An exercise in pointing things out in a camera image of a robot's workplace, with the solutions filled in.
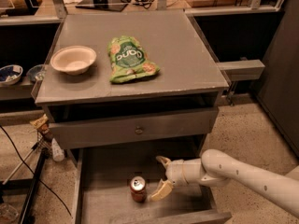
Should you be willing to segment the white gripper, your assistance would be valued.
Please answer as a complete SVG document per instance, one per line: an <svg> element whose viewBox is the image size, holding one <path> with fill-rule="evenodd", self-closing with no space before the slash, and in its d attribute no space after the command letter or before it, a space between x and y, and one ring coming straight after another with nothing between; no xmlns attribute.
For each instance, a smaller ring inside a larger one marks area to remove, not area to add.
<svg viewBox="0 0 299 224"><path fill-rule="evenodd" d="M171 161L167 157L157 156L156 161L159 162L165 169L165 175L168 180L160 180L158 187L148 197L150 202L157 202L169 195L174 187L186 186L183 172L184 160Z"/></svg>

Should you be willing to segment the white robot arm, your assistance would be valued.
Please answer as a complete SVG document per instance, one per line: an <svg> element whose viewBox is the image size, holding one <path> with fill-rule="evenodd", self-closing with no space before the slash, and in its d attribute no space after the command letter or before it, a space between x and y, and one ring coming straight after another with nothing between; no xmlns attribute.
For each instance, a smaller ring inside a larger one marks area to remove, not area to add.
<svg viewBox="0 0 299 224"><path fill-rule="evenodd" d="M238 161L217 149L206 150L200 158L171 161L157 156L165 169L166 180L149 196L152 202L168 196L176 187L199 184L220 187L233 179L255 191L268 201L299 217L299 181Z"/></svg>

